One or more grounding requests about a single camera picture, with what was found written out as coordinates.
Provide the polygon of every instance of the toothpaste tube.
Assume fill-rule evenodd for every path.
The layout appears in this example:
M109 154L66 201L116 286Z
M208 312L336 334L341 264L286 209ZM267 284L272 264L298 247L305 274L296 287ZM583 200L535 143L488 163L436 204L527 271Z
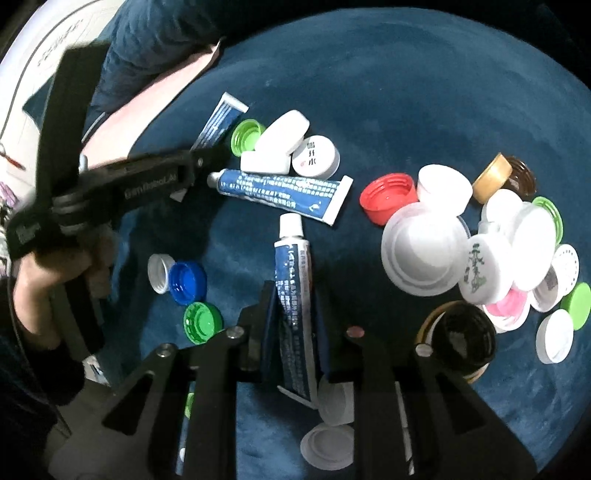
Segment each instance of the toothpaste tube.
M301 216L280 217L275 243L275 288L281 301L279 346L285 395L310 408L318 405L316 355L312 338L310 243L304 239Z
M248 111L248 106L234 98L228 92L222 95L217 107L207 120L205 127L195 140L191 150L196 148L213 147L222 138L224 133L238 120L238 117ZM179 190L170 195L173 200L182 202L187 189Z
M224 169L209 174L207 185L222 195L263 203L333 225L353 179L341 181L303 177L263 177Z

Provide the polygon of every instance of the blue cushion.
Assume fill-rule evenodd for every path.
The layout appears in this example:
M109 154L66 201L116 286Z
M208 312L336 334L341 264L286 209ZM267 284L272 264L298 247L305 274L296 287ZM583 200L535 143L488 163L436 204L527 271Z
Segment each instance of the blue cushion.
M388 339L394 358L406 356L426 316L459 292L422 299L389 281L380 257L382 229L358 205L362 189L383 174L402 171L416 179L422 166L435 162L475 179L499 151L522 158L537 176L539 193L560 209L564 241L578 250L580 279L589 281L591 93L531 45L420 9L306 18L226 49L219 64L147 128L132 153L191 146L224 91L250 105L247 116L265 125L298 109L315 133L335 142L341 154L336 177L351 176L352 190L334 228L305 219L304 232L337 305ZM159 343L191 345L183 308L151 291L149 256L201 262L207 301L231 325L274 276L280 214L199 184L182 204L163 200L123 218L100 354L115 384ZM469 206L464 219L470 228L479 214ZM535 353L541 317L532 311L522 328L497 337L496 358L474 385L539 467L579 421L590 400L581 386L591 382L591 326L576 332L563 363L543 365ZM299 451L300 439L319 421L317 413L272 389L240 385L238 477L327 478ZM330 477L353 478L353 471Z

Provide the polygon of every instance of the cable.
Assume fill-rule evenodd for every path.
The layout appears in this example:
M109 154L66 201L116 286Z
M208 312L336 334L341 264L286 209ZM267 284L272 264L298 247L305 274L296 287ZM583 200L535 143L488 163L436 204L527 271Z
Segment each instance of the cable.
M25 359L25 363L27 365L27 369L29 370L29 373L31 374L34 382L37 384L37 388L39 389L40 392L43 393L43 395L45 395L45 400L47 402L47 405L49 405L49 407L53 410L53 413L56 415L58 424L61 424L61 427L64 428L66 431L66 435L68 437L71 437L72 430L71 430L70 426L67 424L66 419L61 414L59 408L57 408L57 405L51 401L51 398L49 397L49 395L43 390L43 387L41 386L41 382L39 381L39 379L37 378L37 375L35 374L35 371L33 370L33 366L31 365L31 362L29 361L29 359L27 357L27 351L25 350L25 347L22 343L21 331L20 331L21 329L19 327L20 321L17 318L17 313L14 309L14 299L12 298L12 290L14 289L14 278L12 276L12 262L10 259L8 259L8 263L7 263L7 275L8 275L8 278L7 278L8 310L10 311L10 318L12 321L12 330L14 331L14 335L17 339L18 347Z

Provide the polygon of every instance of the metal screw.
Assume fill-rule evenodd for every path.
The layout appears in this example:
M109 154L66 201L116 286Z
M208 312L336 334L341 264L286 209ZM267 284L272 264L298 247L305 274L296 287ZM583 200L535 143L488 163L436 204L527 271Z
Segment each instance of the metal screw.
M231 338L232 340L236 340L237 338L240 338L242 335L244 335L244 328L242 328L240 325L230 327L228 330L226 330L226 336L228 338Z
M414 350L416 351L418 356L422 356L425 358L433 354L433 348L431 347L431 345L428 345L426 343L419 343L414 348Z
M347 336L349 338L363 338L365 330L361 327L349 327L347 328Z
M173 354L174 346L170 343L163 343L160 345L160 350L158 350L157 355L160 358L166 358Z

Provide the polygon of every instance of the green bottle cap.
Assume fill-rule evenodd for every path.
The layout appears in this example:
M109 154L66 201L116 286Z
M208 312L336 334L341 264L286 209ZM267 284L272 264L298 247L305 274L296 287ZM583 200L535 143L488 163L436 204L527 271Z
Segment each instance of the green bottle cap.
M556 208L556 205L548 200L546 197L536 197L531 201L534 205L542 207L552 216L554 226L556 227L556 245L562 241L562 235L564 233L564 225L562 223L562 217L560 212Z
M191 418L191 409L193 408L193 399L195 398L194 393L190 393L187 396L187 403L185 403L185 416L190 419Z
M223 329L222 314L214 305L196 301L185 310L183 326L187 338L201 345Z
M265 127L252 118L240 122L232 133L232 153L240 157L242 152L254 150L256 141L265 130Z
M560 307L573 319L573 327L579 330L587 321L591 311L591 288L586 283L577 283L571 293L562 299Z

